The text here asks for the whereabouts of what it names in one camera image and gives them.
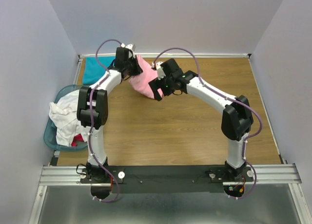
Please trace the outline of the pink t-shirt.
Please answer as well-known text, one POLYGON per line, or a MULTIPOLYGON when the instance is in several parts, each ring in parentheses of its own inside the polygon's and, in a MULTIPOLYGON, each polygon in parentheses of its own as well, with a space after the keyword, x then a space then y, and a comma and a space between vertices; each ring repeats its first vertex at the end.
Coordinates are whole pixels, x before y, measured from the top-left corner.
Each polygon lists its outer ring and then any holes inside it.
POLYGON ((163 98, 163 92, 161 89, 158 89, 158 94, 160 98, 155 97, 154 93, 152 91, 152 88, 149 85, 150 81, 153 81, 155 78, 157 78, 157 71, 153 70, 151 65, 141 57, 141 55, 137 55, 137 61, 140 66, 140 68, 143 70, 143 72, 139 75, 135 75, 130 77, 129 83, 132 86, 132 88, 137 91, 138 93, 154 100, 162 100, 163 98))

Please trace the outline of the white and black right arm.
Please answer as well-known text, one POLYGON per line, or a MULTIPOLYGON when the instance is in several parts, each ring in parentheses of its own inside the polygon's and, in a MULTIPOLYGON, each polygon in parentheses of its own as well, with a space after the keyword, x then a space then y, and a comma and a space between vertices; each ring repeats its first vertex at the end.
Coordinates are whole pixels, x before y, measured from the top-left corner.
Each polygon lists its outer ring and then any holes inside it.
POLYGON ((152 69, 156 71, 157 77, 149 85, 156 100, 162 99, 159 91, 163 92, 163 96, 181 91, 199 98, 221 114, 221 131, 228 139, 224 175, 230 181, 241 177, 247 165, 244 158, 247 137, 254 121, 248 99, 222 92, 193 71, 183 72, 173 58, 153 63, 152 69))

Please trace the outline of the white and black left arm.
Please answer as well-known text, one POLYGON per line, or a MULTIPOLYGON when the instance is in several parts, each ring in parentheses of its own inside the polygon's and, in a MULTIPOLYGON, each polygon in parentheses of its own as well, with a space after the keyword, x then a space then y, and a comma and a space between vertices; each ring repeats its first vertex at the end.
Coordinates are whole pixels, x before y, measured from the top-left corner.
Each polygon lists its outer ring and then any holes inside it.
POLYGON ((124 78, 142 73, 136 57, 134 44, 121 44, 103 77, 90 87, 79 90, 77 119, 87 133, 89 153, 84 175, 98 183, 110 177, 105 168, 107 154, 103 139, 103 129, 109 113, 108 95, 124 78))

